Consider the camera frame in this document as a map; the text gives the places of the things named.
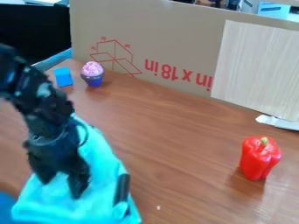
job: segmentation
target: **cardboard backdrop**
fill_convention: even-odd
[[[299,31],[294,22],[168,0],[71,0],[73,57],[210,96],[227,20]]]

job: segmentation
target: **light blue cloth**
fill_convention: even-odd
[[[79,149],[80,155],[91,169],[91,182],[78,200],[71,198],[66,178],[59,173],[48,185],[42,185],[32,175],[12,208],[12,217],[17,221],[36,221],[51,224],[138,224],[141,217],[129,196],[130,215],[122,220],[116,217],[124,214],[113,207],[115,189],[119,175],[126,173],[122,162],[112,153],[104,136],[97,129],[86,125],[88,139]],[[78,128],[80,139],[87,136]]]

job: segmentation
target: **cupcake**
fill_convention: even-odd
[[[89,87],[99,87],[103,81],[104,68],[95,61],[89,61],[82,68],[81,78]]]

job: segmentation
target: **white paper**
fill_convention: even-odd
[[[255,118],[258,123],[265,123],[276,128],[286,129],[286,130],[299,130],[299,122],[290,122],[287,120],[282,120],[274,116],[260,115]]]

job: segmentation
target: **blue block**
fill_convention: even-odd
[[[73,85],[71,70],[67,66],[55,69],[54,74],[56,76],[56,83],[59,88]]]

